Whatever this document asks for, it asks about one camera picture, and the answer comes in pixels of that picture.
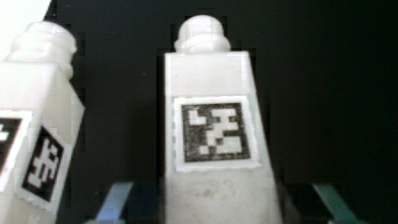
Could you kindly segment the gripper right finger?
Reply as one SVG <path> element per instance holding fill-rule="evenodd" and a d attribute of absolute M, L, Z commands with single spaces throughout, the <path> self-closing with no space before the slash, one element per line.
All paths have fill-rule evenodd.
<path fill-rule="evenodd" d="M 314 183 L 312 189 L 332 216 L 326 224 L 369 224 L 356 218 L 333 186 L 324 183 Z"/>

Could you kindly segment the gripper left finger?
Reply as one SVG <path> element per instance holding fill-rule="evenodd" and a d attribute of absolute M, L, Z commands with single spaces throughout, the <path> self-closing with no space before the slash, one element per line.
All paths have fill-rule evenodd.
<path fill-rule="evenodd" d="M 85 221 L 83 224 L 125 224 L 122 210 L 127 203 L 131 188 L 131 182 L 115 182 L 111 184 L 95 218 Z"/>

